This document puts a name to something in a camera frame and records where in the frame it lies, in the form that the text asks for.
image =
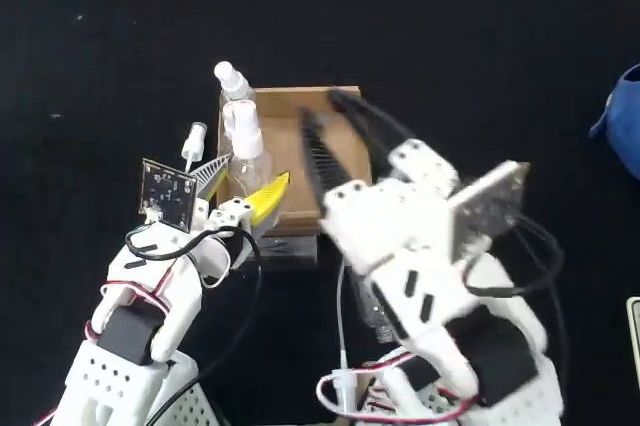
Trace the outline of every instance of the black background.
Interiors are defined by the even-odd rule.
[[[190,123],[215,130],[223,58],[255,86],[358,84],[464,176],[530,161],[525,211],[567,255],[565,424],[637,420],[625,300],[640,293],[640,191],[587,130],[640,59],[638,31],[637,0],[0,0],[0,422],[56,403],[138,220],[140,158],[179,166]],[[200,363],[252,279],[207,299],[184,348]],[[334,280],[330,265],[265,277],[250,335],[205,384],[237,424],[328,418],[313,387],[337,363]],[[555,344],[549,299],[531,302]],[[347,325],[353,361],[375,358],[350,300]]]

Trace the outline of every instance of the blue object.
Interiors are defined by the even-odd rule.
[[[593,138],[605,128],[611,147],[629,172],[640,179],[640,64],[620,76],[589,136]]]

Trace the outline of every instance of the white bottle cap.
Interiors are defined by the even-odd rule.
[[[216,64],[213,74],[220,81],[222,91],[229,100],[244,99],[249,95],[251,90],[249,82],[229,61]]]
[[[186,172],[189,172],[191,165],[202,161],[204,152],[204,138],[207,134],[207,125],[204,123],[193,123],[191,131],[182,146],[182,157],[187,161]]]
[[[257,158],[262,154],[264,144],[256,103],[250,100],[233,101],[228,103],[227,107],[233,115],[233,154],[240,159]]]

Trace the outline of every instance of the clear plastic bottle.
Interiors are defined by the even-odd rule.
[[[256,92],[240,71],[235,69],[229,61],[216,64],[213,74],[220,81],[220,110],[224,126],[224,136],[220,138],[218,156],[231,152],[231,136],[233,134],[232,117],[227,104],[232,101],[255,101]]]
[[[246,198],[273,180],[273,158],[264,148],[256,103],[232,101],[225,108],[233,131],[233,157],[229,163],[231,194]]]

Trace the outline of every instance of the brown cardboard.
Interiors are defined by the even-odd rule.
[[[304,236],[320,231],[320,212],[307,183],[299,133],[300,107],[317,112],[325,126],[324,139],[354,179],[371,181],[367,149],[349,123],[335,113],[327,100],[328,87],[264,88],[256,90],[256,106],[265,147],[274,159],[274,173],[291,173],[291,185],[283,204],[278,225],[271,236]],[[360,94],[356,86],[341,89]],[[218,121],[218,138],[223,135]],[[229,199],[226,183],[220,186],[218,204]]]

